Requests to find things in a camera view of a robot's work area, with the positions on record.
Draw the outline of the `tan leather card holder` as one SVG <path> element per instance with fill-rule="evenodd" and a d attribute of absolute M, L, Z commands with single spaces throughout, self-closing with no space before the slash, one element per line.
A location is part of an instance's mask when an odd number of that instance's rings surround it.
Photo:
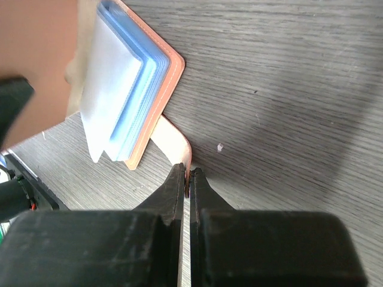
<path fill-rule="evenodd" d="M 106 153 L 135 170 L 153 141 L 189 170 L 191 146 L 163 116 L 184 68 L 122 1 L 1 2 L 1 78 L 35 90 L 27 138 L 79 113 L 94 162 Z"/>

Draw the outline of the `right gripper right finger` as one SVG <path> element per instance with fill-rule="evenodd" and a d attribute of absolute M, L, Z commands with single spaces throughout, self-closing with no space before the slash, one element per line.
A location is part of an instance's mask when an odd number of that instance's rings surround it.
<path fill-rule="evenodd" d="M 209 184 L 204 171 L 197 167 L 190 172 L 190 258 L 191 286 L 202 286 L 202 271 L 200 270 L 200 220 L 203 209 L 235 210 Z"/>

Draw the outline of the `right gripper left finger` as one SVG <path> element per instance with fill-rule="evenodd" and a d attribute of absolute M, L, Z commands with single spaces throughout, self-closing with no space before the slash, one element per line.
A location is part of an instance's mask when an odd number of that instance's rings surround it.
<path fill-rule="evenodd" d="M 182 163 L 173 165 L 164 183 L 134 208 L 160 218 L 150 252 L 149 286 L 178 286 L 180 282 L 185 175 Z"/>

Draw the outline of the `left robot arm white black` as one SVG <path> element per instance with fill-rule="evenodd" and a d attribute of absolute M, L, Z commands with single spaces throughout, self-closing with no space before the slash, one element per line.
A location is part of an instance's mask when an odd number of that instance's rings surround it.
<path fill-rule="evenodd" d="M 34 89 L 25 77 L 1 79 L 1 144 L 13 122 L 23 111 L 34 94 Z M 12 152 L 5 155 L 1 174 L 1 222 L 15 218 L 27 210 L 67 210 L 48 186 L 22 163 Z"/>

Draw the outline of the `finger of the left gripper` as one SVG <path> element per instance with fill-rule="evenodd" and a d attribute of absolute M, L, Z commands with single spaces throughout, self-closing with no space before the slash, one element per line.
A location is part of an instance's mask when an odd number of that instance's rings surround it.
<path fill-rule="evenodd" d="M 23 76 L 1 78 L 1 149 L 29 136 L 25 109 L 34 93 L 34 88 Z"/>

